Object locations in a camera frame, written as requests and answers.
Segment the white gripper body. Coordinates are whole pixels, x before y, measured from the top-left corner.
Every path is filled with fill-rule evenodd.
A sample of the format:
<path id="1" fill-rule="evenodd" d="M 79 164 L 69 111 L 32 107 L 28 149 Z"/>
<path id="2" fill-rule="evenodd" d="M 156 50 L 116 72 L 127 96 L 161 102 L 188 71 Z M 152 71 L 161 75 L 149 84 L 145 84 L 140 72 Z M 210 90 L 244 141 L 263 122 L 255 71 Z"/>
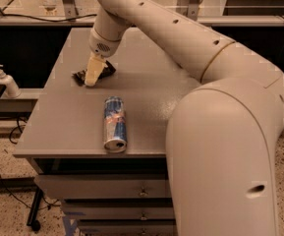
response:
<path id="1" fill-rule="evenodd" d="M 90 31 L 89 47 L 92 53 L 105 58 L 115 54 L 121 42 L 121 34 L 113 29 L 93 28 Z"/>

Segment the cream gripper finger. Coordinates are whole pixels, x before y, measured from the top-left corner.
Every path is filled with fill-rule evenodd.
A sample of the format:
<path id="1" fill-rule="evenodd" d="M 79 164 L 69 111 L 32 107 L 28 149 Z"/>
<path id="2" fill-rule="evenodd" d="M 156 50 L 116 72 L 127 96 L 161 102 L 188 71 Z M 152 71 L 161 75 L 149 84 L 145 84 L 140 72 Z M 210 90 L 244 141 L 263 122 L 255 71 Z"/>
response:
<path id="1" fill-rule="evenodd" d="M 93 87 L 106 65 L 105 59 L 99 54 L 90 54 L 85 72 L 85 85 Z"/>

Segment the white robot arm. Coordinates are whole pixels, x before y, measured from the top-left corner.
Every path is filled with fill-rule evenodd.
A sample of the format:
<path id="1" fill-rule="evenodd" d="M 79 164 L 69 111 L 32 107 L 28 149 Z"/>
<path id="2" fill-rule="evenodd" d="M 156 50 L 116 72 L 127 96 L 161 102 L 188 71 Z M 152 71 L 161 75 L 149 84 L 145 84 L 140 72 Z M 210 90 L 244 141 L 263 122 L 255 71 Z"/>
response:
<path id="1" fill-rule="evenodd" d="M 213 29 L 151 0 L 97 0 L 93 55 L 136 26 L 199 81 L 169 118 L 166 160 L 179 236 L 279 236 L 275 152 L 284 73 Z"/>

